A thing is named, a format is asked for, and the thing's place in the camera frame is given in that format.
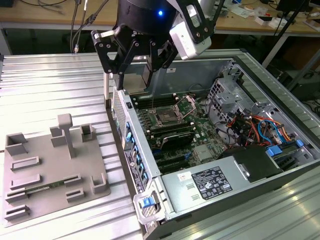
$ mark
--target label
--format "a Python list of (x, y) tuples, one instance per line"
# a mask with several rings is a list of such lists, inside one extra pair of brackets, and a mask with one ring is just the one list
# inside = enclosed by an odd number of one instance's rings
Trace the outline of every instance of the label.
[(142, 193), (145, 190), (145, 188), (141, 182), (140, 173), (138, 172), (138, 170), (136, 168), (136, 163), (135, 163), (135, 160), (132, 156), (132, 153), (130, 150), (128, 150), (128, 151), (124, 151), (124, 154), (125, 154), (126, 161), (128, 162), (135, 187), (136, 187), (138, 193)]
[(167, 70), (166, 70), (166, 73), (167, 74), (171, 74), (171, 73), (175, 73), (176, 72), (176, 68), (168, 68)]
[(178, 179), (180, 180), (180, 182), (191, 179), (191, 172), (190, 171), (186, 171), (183, 173), (179, 173), (177, 174)]
[(192, 174), (192, 178), (204, 200), (233, 190), (219, 166)]

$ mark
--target table leg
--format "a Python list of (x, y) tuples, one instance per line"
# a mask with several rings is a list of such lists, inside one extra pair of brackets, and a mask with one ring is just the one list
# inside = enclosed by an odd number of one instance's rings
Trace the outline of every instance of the table leg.
[(1, 28), (0, 23), (0, 55), (11, 55), (11, 50), (7, 41), (5, 31)]
[(270, 51), (270, 53), (268, 54), (268, 56), (265, 58), (265, 60), (262, 63), (262, 66), (264, 66), (265, 68), (269, 65), (269, 63), (271, 62), (271, 60), (275, 57), (275, 55), (277, 54), (277, 52), (279, 51), (279, 49), (282, 47), (282, 45), (285, 43), (285, 41), (287, 40), (287, 36), (282, 36), (279, 41), (276, 43), (276, 45), (274, 45), (274, 47), (272, 48), (272, 50)]

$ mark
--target aluminum extrusion table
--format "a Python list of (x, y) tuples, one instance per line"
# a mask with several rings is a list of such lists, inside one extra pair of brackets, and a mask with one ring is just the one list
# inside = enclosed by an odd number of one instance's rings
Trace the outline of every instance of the aluminum extrusion table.
[[(320, 136), (320, 121), (270, 74), (260, 75), (261, 65), (249, 54), (237, 49), (212, 52), (241, 58)], [(47, 134), (58, 114), (70, 113), (75, 128), (91, 123), (97, 129), (111, 187), (108, 196), (8, 228), (0, 226), (0, 239), (142, 239), (104, 107), (103, 70), (98, 56), (5, 56), (3, 63), (0, 61), (0, 72), (0, 151), (4, 150), (6, 134), (23, 132), (26, 138)], [(244, 84), (253, 90), (257, 87)], [(259, 92), (253, 91), (253, 95), (263, 101)], [(4, 153), (0, 152), (0, 179), (3, 160)], [(319, 202), (318, 167), (279, 190), (175, 232), (167, 239), (320, 239)]]

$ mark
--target pcie slot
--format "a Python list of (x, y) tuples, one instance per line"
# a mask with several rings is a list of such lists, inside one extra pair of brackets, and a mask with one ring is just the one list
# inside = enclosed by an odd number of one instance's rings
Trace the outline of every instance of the pcie slot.
[(159, 170), (162, 173), (178, 171), (180, 168), (185, 168), (189, 166), (189, 163), (186, 160), (181, 160), (174, 162), (173, 164), (159, 166)]
[(158, 167), (160, 166), (164, 166), (164, 165), (168, 165), (168, 164), (173, 164), (175, 162), (179, 162), (179, 161), (182, 161), (182, 160), (185, 160), (185, 156), (178, 156), (178, 157), (173, 157), (173, 158), (169, 158), (169, 159), (166, 159), (166, 160), (162, 160), (162, 161), (158, 161), (156, 164), (158, 165)]

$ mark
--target blue cable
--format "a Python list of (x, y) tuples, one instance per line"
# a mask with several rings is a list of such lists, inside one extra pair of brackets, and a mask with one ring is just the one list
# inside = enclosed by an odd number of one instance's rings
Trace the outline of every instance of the blue cable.
[(274, 127), (274, 129), (276, 130), (276, 133), (277, 133), (277, 135), (279, 136), (280, 140), (281, 140), (283, 143), (286, 143), (286, 142), (287, 142), (287, 141), (285, 140), (285, 138), (280, 134), (277, 126), (276, 126), (272, 121), (269, 121), (269, 120), (261, 120), (261, 121), (259, 122), (259, 124), (258, 124), (258, 132), (259, 132), (259, 135), (260, 135), (263, 139), (267, 140), (269, 143), (272, 144), (272, 141), (271, 141), (269, 138), (267, 138), (266, 136), (264, 136), (264, 135), (262, 134), (261, 130), (260, 130), (260, 126), (261, 126), (261, 123), (262, 123), (262, 122), (268, 122), (268, 123), (270, 123), (270, 124)]

